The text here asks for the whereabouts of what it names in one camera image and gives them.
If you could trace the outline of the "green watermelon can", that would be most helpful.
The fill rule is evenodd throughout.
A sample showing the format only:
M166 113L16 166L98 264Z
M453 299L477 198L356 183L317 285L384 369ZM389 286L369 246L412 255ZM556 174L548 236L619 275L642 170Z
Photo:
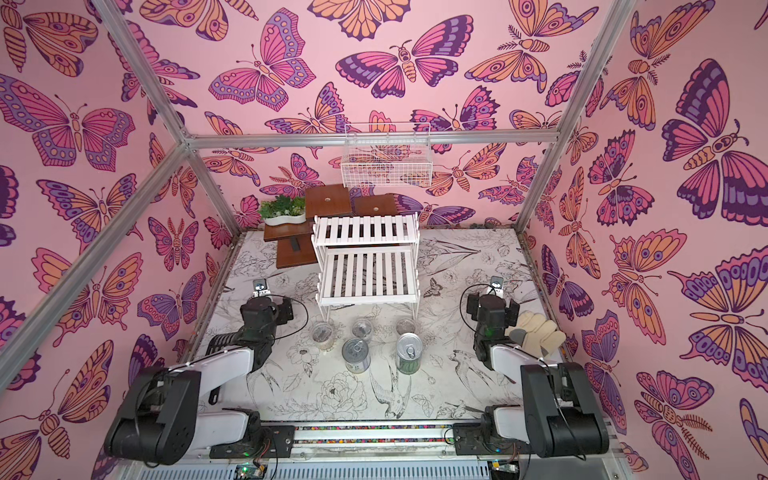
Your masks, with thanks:
M416 373L421 366L423 342L415 333L402 334L396 343L397 370L405 375Z

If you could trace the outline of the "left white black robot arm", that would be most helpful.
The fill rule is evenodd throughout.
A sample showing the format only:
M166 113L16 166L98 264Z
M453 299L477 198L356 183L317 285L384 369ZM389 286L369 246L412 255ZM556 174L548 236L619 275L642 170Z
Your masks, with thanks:
M107 456L156 467L173 465L189 452L207 451L223 459L264 455L274 448L259 412L198 410L201 398L267 363L278 327L294 317L293 301L282 295L253 296L240 313L242 326L215 336L207 355L139 372L106 434Z

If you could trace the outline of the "jar with purple seeds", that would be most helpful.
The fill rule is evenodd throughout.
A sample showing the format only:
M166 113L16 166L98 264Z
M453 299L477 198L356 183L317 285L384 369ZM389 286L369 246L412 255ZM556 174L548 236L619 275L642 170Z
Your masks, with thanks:
M373 336L373 325L367 318L357 319L351 328L352 335L358 339L368 342Z

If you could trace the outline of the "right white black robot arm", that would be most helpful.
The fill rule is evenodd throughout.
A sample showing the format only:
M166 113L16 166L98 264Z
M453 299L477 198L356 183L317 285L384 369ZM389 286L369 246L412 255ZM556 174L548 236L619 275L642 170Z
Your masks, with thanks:
M505 301L494 287L463 294L459 313L474 331L477 359L510 381L522 402L487 406L478 423L454 425L457 454L585 460L608 452L608 428L584 368L555 360L566 340L555 322Z

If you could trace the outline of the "jar with yellow seeds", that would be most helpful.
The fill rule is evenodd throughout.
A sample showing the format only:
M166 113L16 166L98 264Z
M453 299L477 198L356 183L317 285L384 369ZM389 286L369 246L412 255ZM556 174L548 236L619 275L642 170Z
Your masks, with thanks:
M335 328L328 322L318 322L312 327L310 338L319 350L328 351L335 342Z

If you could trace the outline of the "silver tin can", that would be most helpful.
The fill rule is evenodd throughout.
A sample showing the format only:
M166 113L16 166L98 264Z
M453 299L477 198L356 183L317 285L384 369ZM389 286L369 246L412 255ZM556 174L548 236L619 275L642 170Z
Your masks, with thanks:
M342 358L352 374L362 374L370 368L368 343L360 338L347 340L342 346Z

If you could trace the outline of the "jar with red seeds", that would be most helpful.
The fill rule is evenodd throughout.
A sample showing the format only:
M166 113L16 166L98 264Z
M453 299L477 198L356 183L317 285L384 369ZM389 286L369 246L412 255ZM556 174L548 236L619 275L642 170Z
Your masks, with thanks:
M411 334L416 332L416 323L411 318L400 318L395 324L398 335Z

